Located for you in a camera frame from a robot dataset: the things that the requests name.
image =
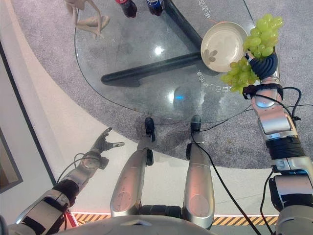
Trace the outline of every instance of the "cable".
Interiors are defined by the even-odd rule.
[[[297,108],[297,106],[299,105],[299,102],[300,102],[300,100],[301,100],[301,97],[302,97],[302,92],[298,89],[298,88],[296,88],[296,87],[284,87],[283,88],[283,90],[286,90],[286,89],[293,89],[293,90],[296,90],[297,92],[298,92],[298,99],[297,99],[297,101],[296,101],[296,103],[295,103],[295,105],[294,105],[294,107],[293,107],[293,109],[292,109],[292,120],[301,120],[299,117],[296,117],[295,115],[294,115],[294,113],[295,113],[295,109]]]
[[[70,165],[68,165],[68,166],[65,168],[65,170],[61,173],[60,177],[59,177],[58,180],[57,180],[57,183],[60,181],[60,179],[61,179],[62,175],[64,174],[64,172],[66,172],[66,170],[69,169],[71,165],[73,165],[75,162],[78,162],[78,161],[80,161],[80,160],[82,160],[82,159],[96,159],[96,160],[99,160],[99,159],[97,159],[97,158],[86,157],[86,158],[80,158],[80,159],[77,159],[77,160],[73,161],[73,162],[72,162]]]
[[[260,213],[261,213],[261,216],[264,220],[264,223],[266,224],[270,234],[272,235],[273,234],[273,231],[272,229],[270,228],[270,226],[268,225],[268,222],[266,221],[264,215],[263,215],[263,204],[264,204],[264,201],[265,201],[265,192],[266,192],[266,185],[268,184],[268,181],[270,179],[270,177],[272,176],[273,174],[273,171],[270,172],[269,176],[267,177],[267,179],[265,180],[265,183],[264,183],[264,188],[263,188],[263,197],[262,197],[262,201],[261,201],[261,205],[260,205]]]
[[[202,130],[202,131],[200,131],[200,132],[209,131],[209,130],[213,129],[214,127],[217,127],[217,126],[219,126],[219,125],[221,125],[221,124],[227,122],[228,120],[230,120],[230,119],[232,119],[232,118],[234,118],[234,117],[236,117],[236,116],[238,116],[238,115],[244,113],[250,106],[251,106],[251,105],[249,105],[248,107],[246,107],[246,108],[245,108],[243,111],[241,111],[240,113],[238,113],[238,114],[236,114],[236,115],[234,115],[234,116],[231,116],[231,117],[229,117],[229,118],[227,118],[227,119],[225,119],[225,120],[222,120],[220,123],[218,123],[218,124],[216,124],[216,125],[214,125],[214,126],[211,126],[211,127],[209,127],[208,129]]]
[[[213,168],[214,168],[214,171],[216,172],[216,174],[217,174],[217,176],[218,176],[218,178],[219,178],[221,184],[223,185],[223,187],[224,187],[224,189],[226,190],[226,192],[227,192],[228,196],[230,197],[230,199],[233,201],[233,203],[236,205],[236,207],[238,208],[238,210],[241,212],[241,214],[242,214],[242,215],[245,217],[245,219],[248,221],[249,225],[252,227],[252,229],[255,231],[255,233],[256,233],[257,235],[261,235],[261,233],[259,232],[259,230],[255,227],[255,225],[254,225],[254,224],[252,223],[252,221],[249,219],[249,217],[247,216],[247,214],[246,214],[246,213],[244,212],[244,210],[239,206],[239,204],[236,202],[235,198],[231,195],[231,193],[230,193],[230,191],[228,190],[227,186],[225,185],[223,179],[221,178],[219,172],[217,171],[217,169],[216,169],[216,167],[215,167],[215,165],[214,165],[214,163],[213,163],[213,160],[212,160],[210,154],[209,154],[207,151],[205,151],[198,143],[195,142],[193,135],[192,135],[192,140],[193,140],[194,143],[195,143],[200,149],[202,149],[202,150],[207,154],[207,156],[209,157],[210,162],[212,163],[212,166],[213,166]]]
[[[77,166],[76,166],[76,157],[77,157],[78,155],[85,155],[85,154],[84,154],[84,153],[78,153],[78,154],[75,155],[75,157],[74,157],[74,166],[75,166],[75,168],[77,167]]]
[[[298,104],[297,107],[300,107],[300,106],[312,106],[313,107],[313,104]],[[291,106],[286,106],[287,108],[293,108],[294,105],[291,105]],[[253,109],[247,109],[244,111],[245,112],[248,112],[248,111],[252,111]]]
[[[274,101],[278,104],[280,104],[281,106],[283,106],[283,108],[287,111],[287,113],[289,114],[290,117],[292,117],[291,115],[291,112],[289,111],[289,109],[280,101],[276,100],[276,99],[273,99],[271,97],[268,97],[268,96],[265,96],[265,95],[261,95],[261,94],[255,94],[254,96],[258,96],[258,97],[262,97],[262,98],[265,98],[265,99],[269,99],[271,101]]]

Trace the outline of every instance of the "glass table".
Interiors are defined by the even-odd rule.
[[[165,0],[161,16],[145,0],[135,0],[136,17],[127,18],[115,1],[99,1],[111,20],[94,36],[75,32],[77,61],[86,81],[104,98],[149,115],[202,123],[238,114],[250,105],[220,80],[221,73],[201,60],[202,37],[216,23],[232,21],[247,32],[254,27],[244,0]],[[95,14],[86,4],[78,14]]]

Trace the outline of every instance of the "pepsi bottle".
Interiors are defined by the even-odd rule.
[[[115,0],[115,1],[122,7],[125,16],[127,16],[128,18],[136,17],[137,7],[132,0]]]
[[[147,0],[151,14],[160,16],[164,10],[164,0]]]

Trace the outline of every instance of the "white plate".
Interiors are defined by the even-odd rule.
[[[229,64],[244,55],[246,31],[234,22],[221,22],[207,31],[201,43],[201,57],[205,65],[216,72],[230,71]]]

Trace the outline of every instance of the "grape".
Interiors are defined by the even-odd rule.
[[[253,47],[259,45],[260,43],[261,43],[261,39],[257,38],[257,37],[251,39],[251,41],[250,41],[250,45]]]
[[[283,18],[281,16],[276,16],[273,18],[273,22],[278,23],[278,22],[282,22],[282,21],[283,21]]]
[[[271,13],[267,13],[263,16],[263,19],[270,23],[273,20],[273,15]]]
[[[272,34],[270,35],[271,38],[277,38],[278,37],[278,32],[277,31],[272,31]]]
[[[248,50],[248,48],[249,48],[248,42],[243,43],[243,48],[244,48],[244,51]]]
[[[233,69],[239,67],[239,64],[236,62],[231,62],[229,66]]]
[[[267,30],[267,31],[262,32],[262,34],[260,36],[262,42],[266,42],[268,39],[270,39],[272,33],[273,32],[271,30]]]
[[[278,38],[270,38],[266,43],[267,47],[274,47],[278,43]]]
[[[257,48],[257,47],[250,47],[249,49],[250,49],[250,51],[253,53],[253,52],[255,52],[256,48]]]
[[[253,54],[256,58],[261,58],[262,52],[260,50],[256,50]]]
[[[274,51],[273,47],[267,47],[262,51],[262,56],[267,57],[269,55],[271,55]]]
[[[279,21],[276,23],[276,28],[280,28],[283,25],[284,25],[284,23],[282,21]]]
[[[252,30],[250,30],[250,34],[251,36],[259,37],[261,35],[261,31],[257,28],[253,28]]]
[[[236,75],[239,73],[240,69],[239,68],[233,68],[231,71],[228,72],[229,75]]]
[[[244,65],[247,65],[247,59],[243,56],[240,61],[239,61],[239,65],[240,67],[244,66]]]
[[[264,19],[259,19],[256,26],[261,32],[268,30],[268,22]]]
[[[240,75],[239,75],[239,81],[241,83],[245,83],[248,78],[250,77],[251,73],[249,72],[242,72]]]
[[[257,21],[255,28],[251,29],[251,36],[248,36],[243,43],[244,51],[250,50],[256,58],[263,60],[271,55],[274,46],[278,43],[278,28],[283,25],[281,17],[274,17],[271,14],[265,14],[263,18]],[[251,65],[243,56],[238,62],[232,62],[229,65],[231,71],[221,77],[224,83],[232,86],[232,92],[242,93],[243,87],[254,84],[258,76],[251,69]]]
[[[265,49],[265,45],[260,44],[258,45],[258,51],[262,52]]]
[[[256,81],[256,78],[255,78],[255,77],[250,76],[250,77],[248,78],[248,83],[249,83],[249,84],[254,84],[255,81]]]
[[[268,25],[268,27],[269,27],[269,29],[271,29],[271,30],[276,30],[276,29],[278,28],[276,22],[271,22],[271,23]]]
[[[242,71],[249,71],[251,69],[250,65],[244,65],[241,67]]]

